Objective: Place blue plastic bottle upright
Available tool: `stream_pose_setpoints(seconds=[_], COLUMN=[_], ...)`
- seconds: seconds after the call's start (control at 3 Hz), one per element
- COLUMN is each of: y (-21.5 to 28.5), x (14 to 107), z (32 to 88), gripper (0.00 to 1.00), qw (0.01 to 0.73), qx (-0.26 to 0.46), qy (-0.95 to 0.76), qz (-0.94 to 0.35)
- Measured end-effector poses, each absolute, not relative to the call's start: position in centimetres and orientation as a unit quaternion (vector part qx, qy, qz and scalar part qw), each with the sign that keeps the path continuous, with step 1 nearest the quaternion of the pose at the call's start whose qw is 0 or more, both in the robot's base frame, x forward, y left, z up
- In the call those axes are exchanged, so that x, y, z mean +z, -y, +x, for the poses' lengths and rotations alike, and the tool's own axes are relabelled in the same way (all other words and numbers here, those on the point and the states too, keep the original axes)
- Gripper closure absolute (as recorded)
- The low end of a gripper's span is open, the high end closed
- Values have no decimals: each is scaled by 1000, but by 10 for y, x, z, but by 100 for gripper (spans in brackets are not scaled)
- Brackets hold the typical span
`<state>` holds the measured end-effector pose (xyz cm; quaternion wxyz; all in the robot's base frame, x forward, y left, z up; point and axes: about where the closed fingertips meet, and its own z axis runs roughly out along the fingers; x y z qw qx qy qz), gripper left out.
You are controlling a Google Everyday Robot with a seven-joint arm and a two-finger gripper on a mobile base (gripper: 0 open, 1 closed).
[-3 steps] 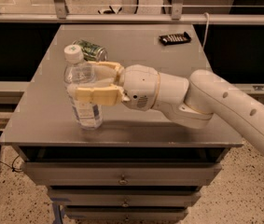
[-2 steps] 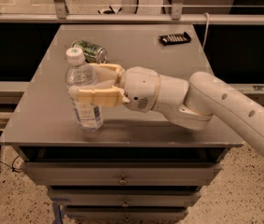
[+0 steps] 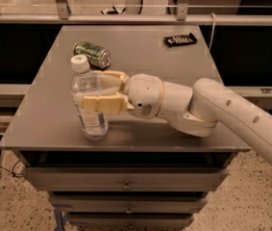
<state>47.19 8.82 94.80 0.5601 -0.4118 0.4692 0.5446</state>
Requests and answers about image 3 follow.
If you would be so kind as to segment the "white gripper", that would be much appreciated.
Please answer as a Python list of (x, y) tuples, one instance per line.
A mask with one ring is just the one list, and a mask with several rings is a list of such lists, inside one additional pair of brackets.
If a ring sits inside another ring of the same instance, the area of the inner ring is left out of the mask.
[(109, 115), (127, 111), (132, 116), (146, 119), (157, 115), (163, 92), (159, 77), (137, 74), (130, 78), (125, 72), (114, 70), (94, 70), (94, 73), (100, 79), (101, 92), (111, 95), (82, 95), (83, 109)]

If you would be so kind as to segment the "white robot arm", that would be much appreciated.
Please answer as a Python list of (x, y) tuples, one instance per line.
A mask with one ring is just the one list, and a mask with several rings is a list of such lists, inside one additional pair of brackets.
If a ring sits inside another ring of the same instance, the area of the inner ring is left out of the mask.
[(130, 77), (120, 71), (99, 71), (97, 76), (100, 90), (74, 95), (81, 108), (162, 118), (174, 129), (196, 137), (208, 136), (221, 122), (272, 166), (272, 115), (223, 84), (201, 78), (187, 87), (152, 75)]

